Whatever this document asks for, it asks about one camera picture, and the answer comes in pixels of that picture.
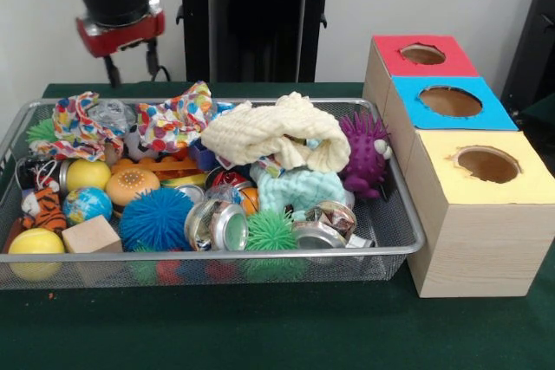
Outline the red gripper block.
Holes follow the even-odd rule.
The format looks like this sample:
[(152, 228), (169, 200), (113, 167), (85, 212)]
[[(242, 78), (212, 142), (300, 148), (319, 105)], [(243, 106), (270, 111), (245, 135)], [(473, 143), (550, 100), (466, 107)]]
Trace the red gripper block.
[(155, 78), (159, 71), (157, 39), (165, 30), (165, 15), (160, 0), (149, 0), (146, 15), (138, 21), (119, 27), (101, 26), (90, 17), (75, 19), (77, 32), (86, 50), (95, 58), (102, 58), (112, 88), (121, 85), (119, 69), (110, 55), (135, 44), (146, 42), (147, 71)]

